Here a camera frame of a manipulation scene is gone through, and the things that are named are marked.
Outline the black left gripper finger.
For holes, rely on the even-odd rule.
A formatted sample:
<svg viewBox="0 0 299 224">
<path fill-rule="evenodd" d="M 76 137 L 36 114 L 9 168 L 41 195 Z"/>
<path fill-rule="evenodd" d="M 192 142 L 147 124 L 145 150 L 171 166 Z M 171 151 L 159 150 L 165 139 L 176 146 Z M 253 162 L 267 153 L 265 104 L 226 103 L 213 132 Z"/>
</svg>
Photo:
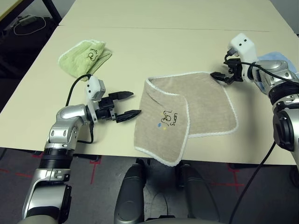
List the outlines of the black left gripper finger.
<svg viewBox="0 0 299 224">
<path fill-rule="evenodd" d="M 142 112 L 141 110 L 130 110 L 124 112 L 123 114 L 116 115 L 116 122 L 120 123 L 120 122 L 130 120 L 136 117 L 137 115 L 139 115 L 141 112 Z"/>
<path fill-rule="evenodd" d="M 119 91 L 119 92 L 113 92 L 113 93 L 109 93 L 108 96 L 112 99 L 112 100 L 123 100 L 126 98 L 129 98 L 131 96 L 133 96 L 133 92 L 130 91 Z"/>
</svg>

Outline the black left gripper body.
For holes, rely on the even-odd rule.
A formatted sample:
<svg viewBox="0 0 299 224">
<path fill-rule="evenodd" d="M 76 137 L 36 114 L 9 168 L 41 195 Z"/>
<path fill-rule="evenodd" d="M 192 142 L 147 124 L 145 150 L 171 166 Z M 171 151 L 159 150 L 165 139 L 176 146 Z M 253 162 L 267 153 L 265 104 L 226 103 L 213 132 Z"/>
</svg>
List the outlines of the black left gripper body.
<svg viewBox="0 0 299 224">
<path fill-rule="evenodd" d="M 116 120 L 114 112 L 114 99 L 112 97 L 102 98 L 98 102 L 99 108 L 95 110 L 97 119 Z"/>
</svg>

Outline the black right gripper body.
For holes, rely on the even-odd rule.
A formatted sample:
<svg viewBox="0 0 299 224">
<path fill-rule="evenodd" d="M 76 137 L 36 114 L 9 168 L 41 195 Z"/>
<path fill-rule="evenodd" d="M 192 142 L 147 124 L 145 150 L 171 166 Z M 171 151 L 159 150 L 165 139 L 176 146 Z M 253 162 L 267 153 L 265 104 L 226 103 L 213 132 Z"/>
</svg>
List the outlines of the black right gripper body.
<svg viewBox="0 0 299 224">
<path fill-rule="evenodd" d="M 234 82 L 243 82 L 241 60 L 239 58 L 228 59 L 229 56 L 230 55 L 225 55 L 224 58 L 224 64 L 228 66 L 229 74 L 232 74 L 231 77 L 235 79 Z"/>
</svg>

